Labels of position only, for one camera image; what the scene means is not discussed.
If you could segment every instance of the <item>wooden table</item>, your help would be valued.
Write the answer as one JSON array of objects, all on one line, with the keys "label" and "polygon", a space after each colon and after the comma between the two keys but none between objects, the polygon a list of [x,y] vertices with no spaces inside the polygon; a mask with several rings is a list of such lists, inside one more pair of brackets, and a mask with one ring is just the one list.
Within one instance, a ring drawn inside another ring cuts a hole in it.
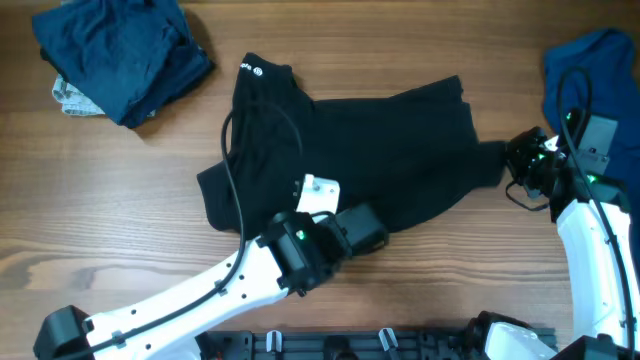
[{"label": "wooden table", "polygon": [[[55,71],[40,60],[30,26],[31,15],[53,5],[2,1],[0,359],[32,358],[42,320],[60,307],[124,306],[235,250],[236,234],[209,226],[196,174],[221,160],[219,131],[246,52],[293,66],[316,99],[390,96],[459,74],[481,140],[493,140],[545,126],[545,49],[604,26],[640,39],[633,1],[183,5],[218,67],[130,131],[60,112],[51,97]],[[565,254],[548,213],[510,203],[503,183],[394,234],[387,249],[348,264],[306,298],[220,328],[461,326],[492,310],[554,327],[566,345],[571,309]]]}]

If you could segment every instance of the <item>blue cloth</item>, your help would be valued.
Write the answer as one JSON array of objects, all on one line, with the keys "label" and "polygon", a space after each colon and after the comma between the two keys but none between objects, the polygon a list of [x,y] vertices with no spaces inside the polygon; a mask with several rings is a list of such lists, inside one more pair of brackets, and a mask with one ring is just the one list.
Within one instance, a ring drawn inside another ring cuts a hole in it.
[{"label": "blue cloth", "polygon": [[176,0],[79,0],[34,16],[33,31],[65,80],[129,128],[213,68]]},{"label": "blue cloth", "polygon": [[[580,66],[591,76],[592,112],[618,120],[605,175],[624,181],[628,187],[634,224],[632,248],[640,246],[640,92],[632,75],[635,52],[628,35],[603,29],[553,48],[544,57],[544,114],[556,133],[561,132],[556,102],[558,83],[571,66]],[[585,107],[586,95],[587,85],[581,74],[567,78],[562,94],[564,113],[572,107]]]}]

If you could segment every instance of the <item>stack of folded clothes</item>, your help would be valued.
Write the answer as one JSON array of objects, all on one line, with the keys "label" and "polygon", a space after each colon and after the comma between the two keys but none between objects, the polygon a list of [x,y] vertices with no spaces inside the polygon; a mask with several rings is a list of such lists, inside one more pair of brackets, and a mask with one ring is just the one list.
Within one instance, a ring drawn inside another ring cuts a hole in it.
[{"label": "stack of folded clothes", "polygon": [[43,59],[74,94],[128,128],[185,95],[214,66],[176,0],[79,0],[34,16],[33,31]]}]

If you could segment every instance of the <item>blue towel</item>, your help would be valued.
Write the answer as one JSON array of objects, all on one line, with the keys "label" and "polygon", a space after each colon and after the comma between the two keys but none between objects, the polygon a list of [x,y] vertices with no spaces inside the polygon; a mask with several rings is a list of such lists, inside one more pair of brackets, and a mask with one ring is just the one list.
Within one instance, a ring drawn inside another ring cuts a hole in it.
[{"label": "blue towel", "polygon": [[176,0],[80,0],[33,17],[43,57],[118,125],[192,89],[213,68]]},{"label": "blue towel", "polygon": [[[556,102],[560,77],[571,66],[586,69],[593,81],[592,112],[618,120],[605,175],[624,181],[628,187],[634,224],[632,248],[640,250],[640,92],[632,75],[635,52],[631,38],[615,29],[599,30],[549,50],[544,57],[544,114],[560,133]],[[580,74],[567,78],[562,94],[564,113],[572,107],[585,107],[586,95],[587,85]]]}]

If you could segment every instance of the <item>folded blue cloth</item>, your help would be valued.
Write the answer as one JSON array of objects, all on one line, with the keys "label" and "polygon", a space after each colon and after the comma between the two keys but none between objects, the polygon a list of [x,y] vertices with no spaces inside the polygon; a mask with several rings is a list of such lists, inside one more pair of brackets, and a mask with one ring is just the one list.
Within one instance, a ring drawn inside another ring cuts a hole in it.
[{"label": "folded blue cloth", "polygon": [[[618,120],[605,175],[624,181],[628,187],[633,245],[640,246],[640,92],[632,75],[635,53],[631,38],[615,29],[596,31],[549,50],[544,57],[544,114],[560,133],[556,102],[560,77],[571,66],[586,69],[593,81],[592,112]],[[565,114],[572,107],[586,106],[586,82],[580,74],[574,75],[567,78],[562,93]]]},{"label": "folded blue cloth", "polygon": [[134,128],[213,68],[176,0],[80,0],[33,17],[44,58],[116,124]]}]

